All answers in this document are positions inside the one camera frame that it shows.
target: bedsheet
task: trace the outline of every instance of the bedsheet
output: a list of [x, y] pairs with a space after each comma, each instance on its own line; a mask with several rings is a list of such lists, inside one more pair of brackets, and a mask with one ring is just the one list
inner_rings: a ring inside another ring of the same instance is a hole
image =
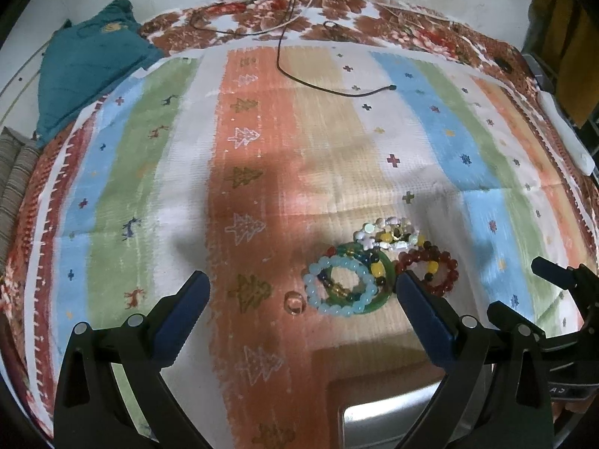
[[485, 320], [501, 300], [548, 335], [578, 329], [569, 294], [529, 264], [596, 270], [596, 192], [535, 104], [443, 52], [338, 40], [291, 33], [282, 66], [396, 90], [307, 88], [276, 69], [276, 41], [231, 39], [136, 73], [44, 150], [2, 286], [2, 355], [47, 433], [73, 325], [147, 313], [200, 269], [212, 298], [163, 372], [190, 419], [215, 447], [338, 444], [344, 406], [438, 376], [397, 302], [351, 318], [283, 310], [306, 265], [377, 217], [410, 218], [457, 259], [460, 314]]

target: blue gripper pad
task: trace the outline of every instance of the blue gripper pad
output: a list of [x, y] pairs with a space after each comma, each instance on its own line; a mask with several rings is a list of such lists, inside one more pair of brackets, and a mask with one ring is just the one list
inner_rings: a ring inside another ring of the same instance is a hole
[[536, 257], [532, 261], [530, 268], [535, 275], [544, 278], [547, 282], [551, 282], [553, 285], [556, 285], [563, 290], [574, 288], [576, 285], [576, 279], [574, 278], [573, 272], [562, 268], [543, 257]]
[[[456, 328], [451, 328], [445, 324], [431, 304], [426, 292], [410, 274], [405, 273], [397, 276], [395, 291], [397, 300], [399, 300], [432, 364], [448, 371], [456, 359], [453, 350], [457, 334]], [[457, 314], [447, 301], [444, 299], [438, 300], [439, 305], [442, 302], [447, 304], [444, 308], [446, 313], [450, 310], [453, 314], [448, 317], [452, 320], [458, 320]]]
[[155, 332], [152, 344], [152, 359], [160, 367], [167, 367], [175, 362], [209, 298], [208, 276], [195, 271], [176, 295], [164, 297], [154, 307], [170, 309]]

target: blue bead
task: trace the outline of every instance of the blue bead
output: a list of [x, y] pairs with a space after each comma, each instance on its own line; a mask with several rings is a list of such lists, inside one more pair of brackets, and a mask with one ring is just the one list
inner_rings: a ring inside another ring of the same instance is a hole
[[316, 282], [316, 277], [312, 274], [305, 274], [302, 279], [305, 285], [310, 285]]
[[322, 270], [321, 266], [318, 265], [318, 263], [312, 263], [309, 267], [308, 267], [308, 271], [312, 274], [312, 275], [318, 275], [320, 273], [320, 271]]
[[329, 257], [320, 257], [318, 264], [321, 268], [328, 268], [331, 266], [331, 259]]
[[352, 310], [355, 314], [363, 313], [365, 308], [366, 306], [362, 302], [354, 302], [352, 305]]

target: black cable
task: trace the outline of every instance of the black cable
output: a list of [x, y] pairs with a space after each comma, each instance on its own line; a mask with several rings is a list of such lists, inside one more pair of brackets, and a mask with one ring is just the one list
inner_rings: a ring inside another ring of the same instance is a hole
[[[289, 12], [289, 9], [291, 8], [291, 13], [289, 14], [289, 18], [288, 18], [289, 20], [291, 20], [291, 16], [294, 14], [295, 2], [296, 2], [296, 0], [289, 0], [289, 4], [287, 6], [287, 11], [285, 12], [285, 14], [287, 14]], [[334, 91], [333, 89], [322, 88], [320, 86], [317, 86], [316, 84], [312, 84], [312, 83], [306, 82], [302, 79], [299, 79], [298, 77], [292, 76], [286, 70], [281, 68], [281, 64], [280, 64], [281, 42], [283, 41], [283, 36], [285, 35], [285, 30], [287, 30], [288, 25], [289, 25], [289, 23], [287, 23], [287, 25], [285, 25], [283, 27], [283, 31], [281, 32], [281, 35], [279, 37], [279, 44], [277, 45], [277, 69], [281, 72], [281, 74], [288, 77], [289, 79], [294, 80], [295, 82], [299, 82], [300, 84], [302, 84], [304, 86], [308, 86], [308, 88], [316, 89], [317, 91], [330, 92], [331, 94], [336, 94], [338, 96], [344, 96], [344, 97], [348, 97], [348, 98], [362, 98], [362, 97], [366, 97], [366, 96], [371, 96], [373, 94], [376, 94], [377, 92], [385, 91], [387, 89], [389, 89], [390, 91], [394, 91], [395, 89], [397, 89], [397, 86], [395, 84], [391, 84], [389, 86], [384, 86], [382, 88], [375, 89], [374, 91], [370, 91], [370, 92], [361, 92], [360, 94], [350, 94], [348, 92], [340, 92], [340, 91]]]

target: metal screw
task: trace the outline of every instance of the metal screw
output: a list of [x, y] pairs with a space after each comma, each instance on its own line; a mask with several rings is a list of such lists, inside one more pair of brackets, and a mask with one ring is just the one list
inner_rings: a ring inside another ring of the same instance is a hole
[[83, 334], [86, 330], [88, 330], [88, 325], [86, 323], [79, 323], [73, 329], [75, 334]]
[[141, 314], [133, 314], [127, 319], [127, 324], [131, 327], [137, 327], [144, 321], [144, 317]]
[[525, 326], [524, 324], [520, 324], [518, 326], [518, 332], [522, 335], [522, 336], [530, 336], [531, 330], [530, 327]]
[[476, 326], [478, 326], [478, 321], [471, 315], [465, 315], [462, 317], [462, 324], [469, 329], [474, 329]]

